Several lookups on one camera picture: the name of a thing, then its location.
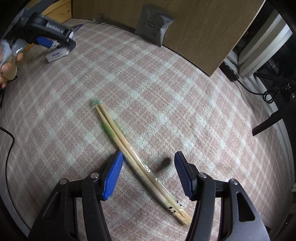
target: blue gripper pad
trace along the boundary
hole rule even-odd
[[[123,165],[123,154],[119,151],[115,152],[107,168],[105,169],[101,182],[103,186],[103,199],[106,201],[113,193],[119,173]]]
[[[196,194],[197,189],[196,175],[194,174],[193,170],[191,169],[181,151],[175,153],[174,163],[184,193],[187,197],[189,197],[190,200],[192,200]]]

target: black cable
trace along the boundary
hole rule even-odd
[[[237,82],[239,82],[240,85],[241,85],[246,91],[248,91],[248,92],[250,92],[250,93],[252,93],[252,94],[254,94],[254,95],[261,95],[262,98],[263,98],[263,100],[264,100],[266,103],[268,103],[268,104],[271,104],[272,102],[274,102],[274,98],[275,98],[275,96],[276,96],[281,90],[285,90],[285,89],[287,89],[287,88],[289,87],[289,82],[286,82],[286,83],[284,84],[284,86],[281,87],[281,88],[278,88],[278,87],[272,87],[271,89],[265,91],[264,93],[255,93],[255,92],[253,92],[253,91],[250,91],[247,87],[245,87],[245,86],[242,84],[242,82],[240,82],[240,80],[237,80]],[[271,95],[271,94],[274,94],[274,96],[271,97],[271,98],[268,100],[268,99],[267,99],[267,96],[268,96],[268,95]]]
[[[11,203],[12,203],[12,205],[13,205],[15,211],[17,212],[18,216],[19,216],[20,219],[23,221],[23,223],[27,226],[27,228],[28,228],[29,230],[31,230],[30,227],[29,227],[29,226],[27,225],[27,223],[25,222],[25,220],[22,218],[22,216],[21,216],[21,214],[19,213],[18,209],[16,208],[15,203],[14,203],[13,198],[12,198],[11,193],[10,193],[9,186],[8,186],[8,179],[7,179],[7,163],[8,163],[8,158],[9,158],[10,151],[11,151],[11,149],[12,149],[12,147],[13,147],[13,144],[15,143],[15,138],[14,138],[14,136],[13,136],[8,130],[4,129],[4,128],[1,127],[1,126],[0,126],[0,130],[3,131],[3,132],[5,132],[6,134],[8,134],[8,135],[12,138],[12,143],[11,143],[11,146],[10,146],[10,148],[9,148],[9,151],[8,151],[8,154],[7,154],[7,157],[6,157],[6,163],[5,163],[5,181],[6,181],[7,192],[8,192],[8,195],[9,195],[10,201],[11,201]]]

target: wooden plank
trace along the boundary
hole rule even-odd
[[[211,75],[247,30],[263,2],[109,0],[93,3],[74,0],[73,17],[92,19],[93,14],[103,13],[106,19],[136,28],[144,4],[159,7],[176,18],[165,34],[163,44]]]
[[[93,20],[93,11],[94,0],[73,0],[73,18]]]
[[[63,23],[70,18],[72,18],[71,13],[71,2],[68,2],[57,9],[51,11],[49,14],[46,15],[49,18],[52,18],[53,20]]]
[[[68,3],[68,2],[71,2],[71,0],[59,0],[55,3],[53,3],[52,5],[50,5],[47,9],[45,9],[42,14],[43,15],[47,15],[49,14],[50,12],[52,12],[53,10],[57,9],[58,7]]]

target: hand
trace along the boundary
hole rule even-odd
[[[24,53],[19,53],[17,55],[17,61],[21,61],[24,58]],[[4,89],[7,86],[7,79],[2,76],[11,66],[11,63],[3,64],[1,67],[1,75],[0,75],[0,87]]]

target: checkered blanket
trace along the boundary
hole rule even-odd
[[[0,125],[16,138],[8,180],[20,214],[29,226],[61,178],[83,179],[116,147],[102,130],[89,101],[98,97],[164,185],[193,214],[173,164],[176,151],[212,178],[236,178],[265,224],[278,225],[289,208],[290,171],[276,130],[252,137],[268,116],[253,95],[240,92],[218,69],[207,77],[162,46],[124,30],[84,23],[76,48],[52,63],[46,49],[33,46],[27,65],[6,90]],[[1,195],[7,195],[4,164],[11,144],[0,133]],[[113,196],[103,210],[114,241],[184,240],[180,224],[124,163]],[[82,240],[82,207],[78,222]],[[218,235],[219,200],[212,230]]]

